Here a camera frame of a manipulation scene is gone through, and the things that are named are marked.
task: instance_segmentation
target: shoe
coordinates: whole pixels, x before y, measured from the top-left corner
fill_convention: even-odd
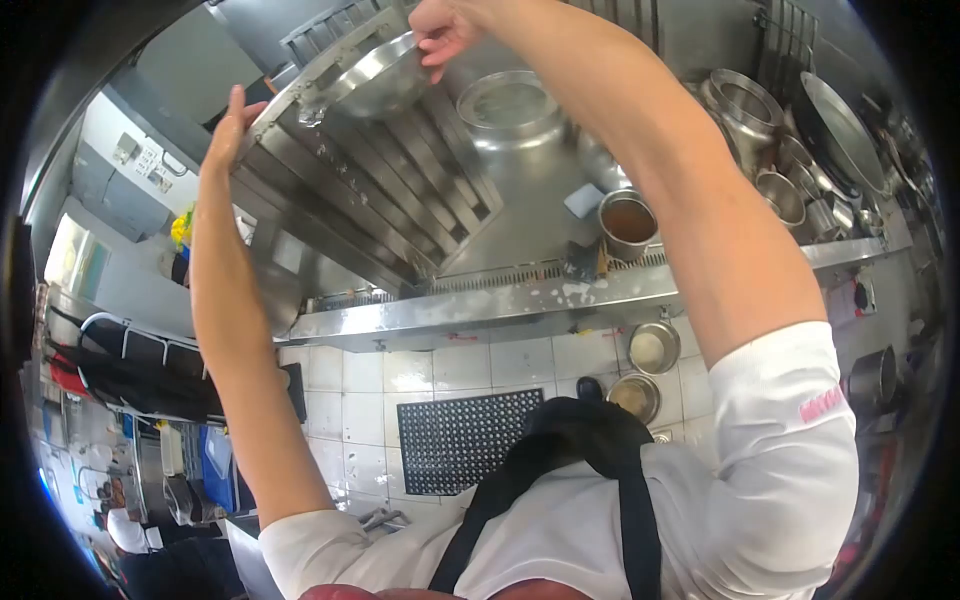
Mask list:
[[[581,377],[577,379],[577,397],[581,400],[603,402],[603,388],[593,377]]]

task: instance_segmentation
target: white tile floor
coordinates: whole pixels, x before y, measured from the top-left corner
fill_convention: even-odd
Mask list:
[[[684,358],[657,377],[662,393],[655,433],[697,446],[716,467],[713,401],[707,372],[686,317],[674,320]],[[631,372],[631,328],[510,342],[465,343],[433,352],[352,354],[336,348],[283,348],[280,364],[302,364],[310,448],[338,507],[361,515],[376,507],[424,518],[450,498],[407,495],[396,406],[543,388],[547,398],[575,396],[576,381],[595,376],[609,388]]]

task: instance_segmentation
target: hanging apron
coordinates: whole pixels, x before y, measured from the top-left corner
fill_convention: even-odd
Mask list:
[[[428,589],[453,593],[484,525],[503,515],[542,475],[581,460],[620,489],[623,566],[634,600],[660,600],[660,538],[640,447],[653,437],[611,402],[554,398],[531,414],[526,436],[484,477]]]

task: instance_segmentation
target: white chef jacket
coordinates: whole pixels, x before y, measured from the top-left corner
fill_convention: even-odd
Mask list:
[[[800,600],[828,579],[858,487],[855,421],[839,376],[829,324],[787,327],[709,372],[715,473],[684,444],[642,447],[663,598]],[[288,600],[319,584],[426,588],[472,493],[377,541],[354,517],[319,511],[272,523],[260,545]],[[486,600],[546,579],[594,600],[628,599],[621,510],[630,507],[619,505],[618,483],[586,463],[547,473],[487,523],[454,593]]]
[[[147,554],[151,548],[163,547],[160,530],[151,527],[144,531],[143,525],[130,520],[127,509],[112,509],[107,513],[107,533],[113,543],[130,554]]]

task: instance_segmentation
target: wok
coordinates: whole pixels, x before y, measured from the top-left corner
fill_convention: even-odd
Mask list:
[[[840,94],[812,73],[800,76],[803,92],[794,102],[797,129],[810,152],[842,186],[856,183],[885,193],[886,179],[866,128]]]

